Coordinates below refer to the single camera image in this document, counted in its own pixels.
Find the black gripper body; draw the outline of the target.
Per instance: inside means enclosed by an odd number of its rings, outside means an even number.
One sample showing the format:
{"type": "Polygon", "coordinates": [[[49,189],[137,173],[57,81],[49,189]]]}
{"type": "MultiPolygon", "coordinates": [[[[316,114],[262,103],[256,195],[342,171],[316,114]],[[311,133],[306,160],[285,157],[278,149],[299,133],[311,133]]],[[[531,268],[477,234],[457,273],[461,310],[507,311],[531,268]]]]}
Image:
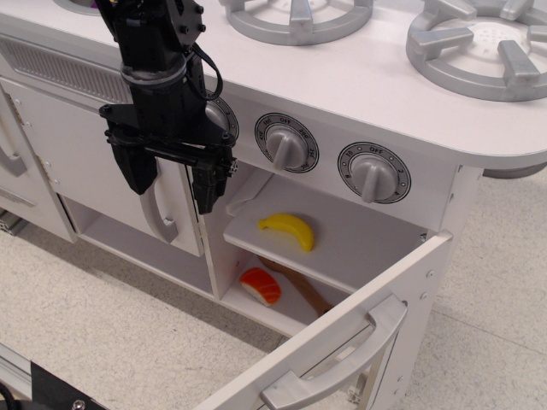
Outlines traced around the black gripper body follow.
{"type": "Polygon", "coordinates": [[[165,70],[139,69],[126,63],[121,76],[132,102],[104,105],[99,114],[108,124],[105,135],[117,151],[127,154],[127,167],[142,167],[143,158],[159,157],[190,167],[230,167],[232,132],[206,114],[207,104],[222,91],[222,78],[210,93],[204,84],[207,56],[180,55],[165,70]]]}

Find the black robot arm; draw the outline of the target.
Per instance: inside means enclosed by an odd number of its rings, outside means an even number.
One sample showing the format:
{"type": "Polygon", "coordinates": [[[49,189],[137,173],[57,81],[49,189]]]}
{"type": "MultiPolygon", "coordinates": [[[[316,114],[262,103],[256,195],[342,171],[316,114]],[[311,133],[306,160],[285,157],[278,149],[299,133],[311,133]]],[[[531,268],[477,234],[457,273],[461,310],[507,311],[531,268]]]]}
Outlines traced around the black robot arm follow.
{"type": "Polygon", "coordinates": [[[129,104],[103,105],[99,114],[115,161],[130,188],[143,195],[154,183],[159,158],[192,170],[200,214],[224,195],[235,159],[236,138],[206,114],[209,101],[203,64],[212,59],[197,45],[206,30],[195,1],[99,1],[98,10],[121,53],[129,104]]]}

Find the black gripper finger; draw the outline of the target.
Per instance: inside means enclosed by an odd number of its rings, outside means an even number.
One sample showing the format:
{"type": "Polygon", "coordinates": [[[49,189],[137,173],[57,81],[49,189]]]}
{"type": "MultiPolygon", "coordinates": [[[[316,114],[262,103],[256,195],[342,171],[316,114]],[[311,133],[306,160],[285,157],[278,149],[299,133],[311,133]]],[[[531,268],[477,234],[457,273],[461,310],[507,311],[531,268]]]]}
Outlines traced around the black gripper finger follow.
{"type": "Polygon", "coordinates": [[[231,162],[201,160],[192,166],[192,191],[200,214],[212,212],[216,201],[225,194],[231,176],[231,162]]]}
{"type": "Polygon", "coordinates": [[[156,179],[156,158],[142,146],[113,144],[112,151],[129,187],[143,195],[156,179]]]}

